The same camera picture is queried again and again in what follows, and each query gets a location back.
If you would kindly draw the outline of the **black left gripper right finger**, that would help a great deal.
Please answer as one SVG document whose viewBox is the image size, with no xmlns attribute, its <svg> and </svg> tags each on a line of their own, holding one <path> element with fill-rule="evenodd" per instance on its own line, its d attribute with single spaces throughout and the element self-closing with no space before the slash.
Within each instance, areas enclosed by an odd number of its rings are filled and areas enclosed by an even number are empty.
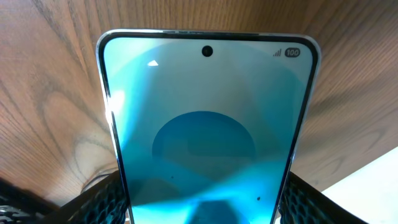
<svg viewBox="0 0 398 224">
<path fill-rule="evenodd" d="M 280 224 L 366 224 L 289 172 L 278 206 Z"/>
</svg>

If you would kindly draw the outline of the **blue screen Galaxy smartphone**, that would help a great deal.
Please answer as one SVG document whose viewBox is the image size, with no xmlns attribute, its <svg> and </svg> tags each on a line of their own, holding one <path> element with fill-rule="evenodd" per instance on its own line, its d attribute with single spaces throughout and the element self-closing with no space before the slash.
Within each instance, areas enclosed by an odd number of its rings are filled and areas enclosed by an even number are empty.
<svg viewBox="0 0 398 224">
<path fill-rule="evenodd" d="M 132 223 L 272 223 L 321 49 L 302 34 L 113 29 L 96 61 Z"/>
</svg>

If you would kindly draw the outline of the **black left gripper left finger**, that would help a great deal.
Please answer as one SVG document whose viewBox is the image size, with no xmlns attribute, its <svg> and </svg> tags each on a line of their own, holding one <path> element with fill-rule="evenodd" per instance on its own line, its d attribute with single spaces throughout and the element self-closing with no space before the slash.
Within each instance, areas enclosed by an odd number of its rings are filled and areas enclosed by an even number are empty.
<svg viewBox="0 0 398 224">
<path fill-rule="evenodd" d="M 120 173 L 115 171 L 40 220 L 40 224 L 123 224 L 128 208 Z"/>
</svg>

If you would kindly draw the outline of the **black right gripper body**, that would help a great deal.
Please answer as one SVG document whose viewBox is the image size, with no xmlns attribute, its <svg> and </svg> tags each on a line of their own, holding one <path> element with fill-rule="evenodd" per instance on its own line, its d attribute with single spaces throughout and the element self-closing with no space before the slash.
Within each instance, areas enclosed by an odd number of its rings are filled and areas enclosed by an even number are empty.
<svg viewBox="0 0 398 224">
<path fill-rule="evenodd" d="M 1 224 L 37 223 L 58 209 L 56 204 L 1 178 Z"/>
</svg>

